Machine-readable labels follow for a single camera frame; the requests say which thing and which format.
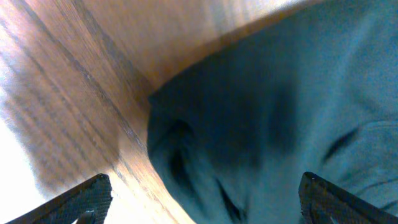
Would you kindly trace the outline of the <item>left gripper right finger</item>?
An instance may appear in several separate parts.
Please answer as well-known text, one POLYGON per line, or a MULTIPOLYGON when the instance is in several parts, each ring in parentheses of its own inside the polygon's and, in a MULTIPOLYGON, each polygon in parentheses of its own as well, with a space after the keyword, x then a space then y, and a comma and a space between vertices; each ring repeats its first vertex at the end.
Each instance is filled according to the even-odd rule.
POLYGON ((397 224, 397 217, 354 196, 313 172, 298 188, 305 224, 397 224))

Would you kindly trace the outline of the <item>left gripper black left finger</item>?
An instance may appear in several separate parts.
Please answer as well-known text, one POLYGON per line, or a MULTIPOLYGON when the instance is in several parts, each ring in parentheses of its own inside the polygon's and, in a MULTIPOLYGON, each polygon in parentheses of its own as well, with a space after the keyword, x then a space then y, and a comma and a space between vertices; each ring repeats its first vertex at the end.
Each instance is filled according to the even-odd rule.
POLYGON ((97 174, 7 224, 103 224, 113 199, 111 191, 109 176, 97 174))

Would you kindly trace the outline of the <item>black pants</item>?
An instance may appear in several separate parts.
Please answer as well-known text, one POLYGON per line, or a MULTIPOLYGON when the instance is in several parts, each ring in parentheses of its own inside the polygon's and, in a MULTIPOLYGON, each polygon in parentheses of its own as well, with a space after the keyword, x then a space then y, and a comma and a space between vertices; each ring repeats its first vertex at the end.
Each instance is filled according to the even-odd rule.
POLYGON ((150 103, 150 162, 197 223, 301 223, 306 171, 397 213, 396 1, 303 9, 150 103))

